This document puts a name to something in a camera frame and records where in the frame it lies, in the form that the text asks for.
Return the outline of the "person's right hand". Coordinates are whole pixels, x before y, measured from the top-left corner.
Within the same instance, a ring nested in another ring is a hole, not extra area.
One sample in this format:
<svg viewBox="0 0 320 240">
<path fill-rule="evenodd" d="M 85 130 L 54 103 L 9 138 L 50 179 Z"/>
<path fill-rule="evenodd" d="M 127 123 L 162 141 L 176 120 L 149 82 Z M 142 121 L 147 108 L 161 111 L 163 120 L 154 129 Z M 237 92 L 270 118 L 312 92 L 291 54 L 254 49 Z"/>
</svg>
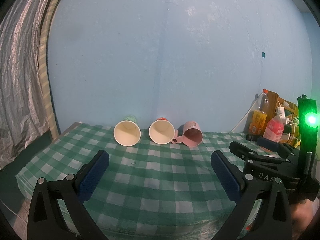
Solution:
<svg viewBox="0 0 320 240">
<path fill-rule="evenodd" d="M 307 229 L 319 209 L 319 199 L 313 202 L 306 199 L 303 203 L 290 205 L 292 218 L 292 239 L 298 239 Z"/>
</svg>

